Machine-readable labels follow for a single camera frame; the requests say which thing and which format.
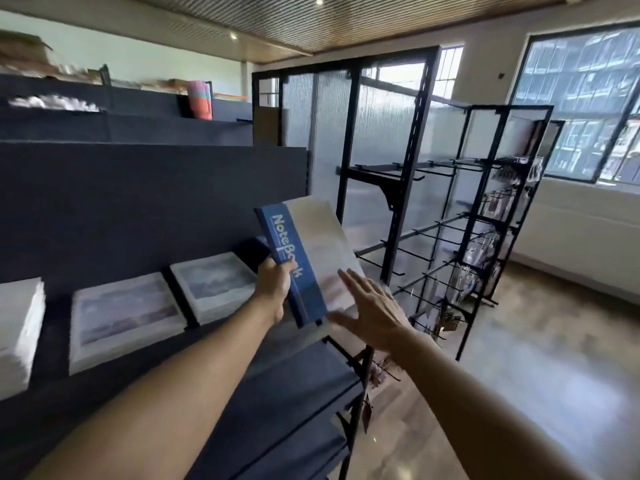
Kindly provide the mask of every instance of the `person's left hand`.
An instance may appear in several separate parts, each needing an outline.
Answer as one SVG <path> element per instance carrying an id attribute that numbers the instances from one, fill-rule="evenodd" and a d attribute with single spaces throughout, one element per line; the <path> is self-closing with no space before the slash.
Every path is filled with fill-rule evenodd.
<path id="1" fill-rule="evenodd" d="M 261 301 L 264 306 L 273 307 L 274 323 L 282 320 L 284 300 L 291 286 L 290 272 L 297 267 L 293 260 L 277 265 L 271 257 L 258 267 L 258 282 L 255 284 L 253 298 Z"/>

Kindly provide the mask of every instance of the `slatted wooden ceiling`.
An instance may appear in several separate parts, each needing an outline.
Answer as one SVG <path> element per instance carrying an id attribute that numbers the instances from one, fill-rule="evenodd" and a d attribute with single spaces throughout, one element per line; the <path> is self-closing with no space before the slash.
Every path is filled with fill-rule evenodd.
<path id="1" fill-rule="evenodd" d="M 564 0 L 83 1 L 0 0 L 0 8 L 229 59 L 268 63 L 564 3 Z M 78 3 L 84 6 L 79 9 Z"/>

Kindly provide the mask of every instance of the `person's right arm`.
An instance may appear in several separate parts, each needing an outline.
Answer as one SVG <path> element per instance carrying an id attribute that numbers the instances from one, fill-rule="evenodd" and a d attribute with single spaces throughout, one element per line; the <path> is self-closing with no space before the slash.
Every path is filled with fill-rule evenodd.
<path id="1" fill-rule="evenodd" d="M 393 297 L 354 271 L 340 272 L 358 318 L 329 320 L 389 352 L 411 377 L 443 428 L 470 480 L 593 478 L 537 425 L 414 330 Z"/>

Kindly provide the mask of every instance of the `hand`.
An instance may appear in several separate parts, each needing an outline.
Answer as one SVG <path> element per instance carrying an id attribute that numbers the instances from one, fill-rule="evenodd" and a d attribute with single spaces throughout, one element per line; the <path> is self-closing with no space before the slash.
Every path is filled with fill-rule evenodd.
<path id="1" fill-rule="evenodd" d="M 277 265 L 270 257 L 258 267 L 258 281 L 252 299 L 260 301 L 262 306 L 267 306 L 269 313 L 273 310 L 272 325 L 282 320 L 283 303 L 291 286 L 290 272 L 297 267 L 293 260 Z"/>
<path id="2" fill-rule="evenodd" d="M 414 333 L 404 311 L 390 293 L 352 269 L 338 271 L 340 279 L 356 300 L 358 318 L 340 312 L 330 312 L 327 318 L 345 327 L 367 345 L 390 352 L 402 346 L 407 336 Z"/>

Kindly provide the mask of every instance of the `wall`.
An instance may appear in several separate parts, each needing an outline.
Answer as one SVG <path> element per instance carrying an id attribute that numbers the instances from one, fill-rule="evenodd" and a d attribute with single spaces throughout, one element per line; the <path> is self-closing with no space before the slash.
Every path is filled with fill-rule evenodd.
<path id="1" fill-rule="evenodd" d="M 52 48 L 49 60 L 98 69 L 109 66 L 114 79 L 212 80 L 215 92 L 242 94 L 240 62 L 179 48 L 0 11 L 0 29 L 41 37 Z"/>
<path id="2" fill-rule="evenodd" d="M 264 68 L 464 43 L 453 99 L 501 104 L 508 100 L 529 35 L 638 19 L 639 0 L 590 0 L 300 57 Z M 514 258 L 640 303 L 640 261 L 634 256 L 638 242 L 640 195 L 546 178 L 518 238 Z"/>

